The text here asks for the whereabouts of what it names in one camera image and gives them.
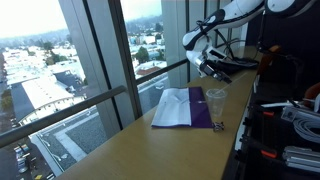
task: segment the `white paper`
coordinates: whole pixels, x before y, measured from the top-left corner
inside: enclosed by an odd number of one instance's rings
[[[157,107],[151,126],[191,126],[189,89],[166,89]]]

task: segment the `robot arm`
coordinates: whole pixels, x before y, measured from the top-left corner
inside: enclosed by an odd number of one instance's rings
[[[216,61],[226,61],[227,55],[213,47],[207,32],[221,28],[235,28],[247,23],[262,11],[279,17],[301,14],[316,0],[233,0],[223,9],[212,13],[198,26],[187,32],[182,40],[189,61],[202,75],[231,83],[228,75],[219,69]]]

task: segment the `wooden desk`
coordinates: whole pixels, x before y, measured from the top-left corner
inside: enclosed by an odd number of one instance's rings
[[[225,87],[228,97],[218,120],[224,131],[151,128],[154,108],[57,179],[221,179],[255,76],[255,70],[241,71],[228,87],[211,77],[188,84],[204,92]]]

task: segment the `cloudy sky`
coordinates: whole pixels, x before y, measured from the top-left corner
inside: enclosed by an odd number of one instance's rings
[[[58,0],[0,0],[0,38],[67,28]],[[160,0],[121,0],[125,20],[161,14]]]

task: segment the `white cable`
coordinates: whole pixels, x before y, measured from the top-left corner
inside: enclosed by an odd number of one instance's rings
[[[310,119],[296,119],[293,121],[295,131],[305,140],[320,144],[320,134],[310,129],[320,129],[320,122]]]

